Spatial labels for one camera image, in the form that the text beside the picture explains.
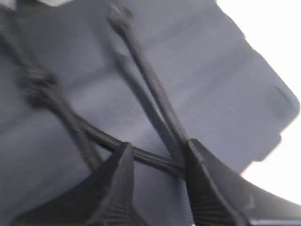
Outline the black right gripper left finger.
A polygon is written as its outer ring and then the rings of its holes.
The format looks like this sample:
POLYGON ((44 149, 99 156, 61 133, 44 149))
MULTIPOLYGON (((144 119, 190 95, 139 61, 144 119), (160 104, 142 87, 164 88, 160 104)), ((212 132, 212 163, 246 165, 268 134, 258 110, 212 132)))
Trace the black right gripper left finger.
POLYGON ((89 177, 12 226, 146 226, 133 208, 134 148, 122 143, 89 177))

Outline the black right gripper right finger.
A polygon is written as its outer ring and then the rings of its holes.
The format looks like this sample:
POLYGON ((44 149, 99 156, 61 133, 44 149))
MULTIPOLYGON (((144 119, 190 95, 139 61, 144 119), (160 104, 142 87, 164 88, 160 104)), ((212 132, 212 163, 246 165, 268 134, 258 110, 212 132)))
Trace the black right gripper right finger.
POLYGON ((197 226, 299 226, 301 207, 248 182, 197 139, 187 142, 187 191, 197 226))

